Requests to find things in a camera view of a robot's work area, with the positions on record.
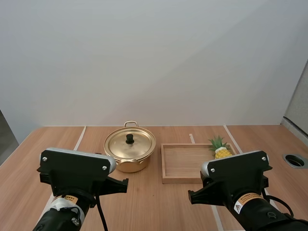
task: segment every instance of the wooden surface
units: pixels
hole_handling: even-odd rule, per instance
[[[49,147],[73,149],[83,127],[49,127],[32,132],[0,167],[0,230],[31,231],[51,194],[40,183],[39,156]]]
[[[201,165],[205,161],[215,158],[210,150],[210,143],[163,143],[162,156],[162,183],[163,184],[202,184],[200,178]],[[231,154],[235,150],[227,144]]]
[[[105,138],[118,127],[88,127],[80,151],[103,153]],[[308,169],[294,169],[282,154],[301,154],[308,158],[308,148],[282,126],[228,126],[243,152],[263,150],[273,170],[269,193],[287,202],[296,218],[308,219]],[[220,135],[233,142],[223,126],[147,127],[156,137],[157,146],[150,164],[137,173],[114,171],[111,177],[129,178],[128,193],[101,197],[110,231],[217,231],[213,209],[209,205],[191,205],[188,190],[201,184],[162,184],[161,143],[196,143]],[[48,147],[73,149],[83,127],[41,128],[29,135],[0,166],[0,230],[32,230],[51,194],[49,185],[39,182],[39,154]],[[225,231],[242,230],[225,207],[217,206]],[[97,208],[90,209],[83,231],[101,231]]]

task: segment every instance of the wooden table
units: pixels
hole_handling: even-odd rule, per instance
[[[103,153],[104,140],[118,127],[87,127],[79,151]],[[161,143],[207,142],[214,135],[225,137],[234,145],[223,126],[147,127],[156,137],[157,146],[150,165],[137,173],[114,171],[111,177],[129,178],[128,193],[101,197],[110,231],[216,231],[242,230],[224,207],[191,205],[188,190],[201,184],[167,184],[161,182]],[[228,126],[243,152],[263,150],[273,170],[269,177],[270,194],[283,199],[296,218],[308,219],[308,169],[294,169],[282,154],[297,153],[308,158],[308,147],[286,128],[276,126]],[[51,195],[50,185],[40,183],[39,155],[48,147],[73,149],[83,127],[45,127],[32,132],[9,159],[0,166],[0,230],[32,230]],[[91,209],[82,227],[101,231],[97,208]]]

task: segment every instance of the warning label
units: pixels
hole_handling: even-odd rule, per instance
[[[52,201],[55,201],[56,199],[58,199],[58,198],[60,198],[60,197],[62,197],[62,196],[56,196]],[[65,200],[68,200],[68,201],[71,201],[71,202],[73,202],[74,204],[76,204],[77,201],[78,201],[78,198],[77,198],[77,197],[74,197],[74,196],[71,196],[71,195],[66,195],[66,196],[64,197],[64,199],[65,199]]]
[[[234,210],[240,214],[243,206],[250,200],[253,200],[253,199],[257,199],[257,198],[260,198],[260,199],[263,199],[262,196],[260,196],[259,194],[257,193],[247,193],[243,196],[241,196],[237,202],[235,202],[235,205],[234,205]]]

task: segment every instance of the gold pot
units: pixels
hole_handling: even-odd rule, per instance
[[[127,127],[129,123],[136,126]],[[123,128],[107,137],[104,149],[107,155],[116,160],[117,170],[138,172],[149,164],[155,145],[156,139],[150,131],[140,128],[135,121],[127,121]]]

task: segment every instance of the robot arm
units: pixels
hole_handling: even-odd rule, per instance
[[[292,211],[283,214],[269,203],[275,197],[265,195],[269,181],[263,172],[271,169],[263,151],[205,162],[203,188],[188,191],[190,202],[225,206],[247,231],[308,231],[307,221],[294,219]]]
[[[40,157],[40,181],[50,184],[53,202],[34,231],[78,231],[89,208],[98,206],[107,230],[99,196],[126,193],[128,179],[119,181],[108,175],[116,161],[100,154],[49,148]]]

